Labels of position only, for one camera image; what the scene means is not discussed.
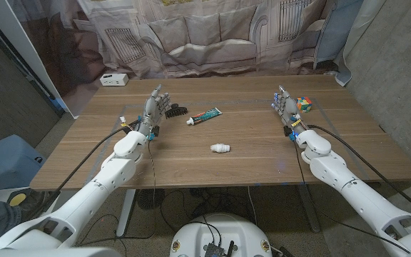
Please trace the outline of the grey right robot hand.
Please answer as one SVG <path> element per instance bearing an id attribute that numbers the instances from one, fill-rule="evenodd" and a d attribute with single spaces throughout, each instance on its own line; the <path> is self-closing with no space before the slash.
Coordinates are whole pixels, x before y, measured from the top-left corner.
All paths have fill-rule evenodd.
<path id="1" fill-rule="evenodd" d="M 301 119 L 295 99 L 282 85 L 279 85 L 279 91 L 274 93 L 271 107 L 280 116 L 283 122 L 283 133 L 291 141 L 295 141 L 302 132 L 308 130 Z"/>

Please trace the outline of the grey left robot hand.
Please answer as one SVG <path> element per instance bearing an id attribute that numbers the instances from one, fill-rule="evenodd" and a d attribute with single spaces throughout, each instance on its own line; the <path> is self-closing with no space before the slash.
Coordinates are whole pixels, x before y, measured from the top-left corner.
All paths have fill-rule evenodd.
<path id="1" fill-rule="evenodd" d="M 169 93 L 161 93 L 162 85 L 159 84 L 146 99 L 141 122 L 136 129 L 137 132 L 148 136 L 153 127 L 158 126 L 166 110 L 171 105 Z"/>

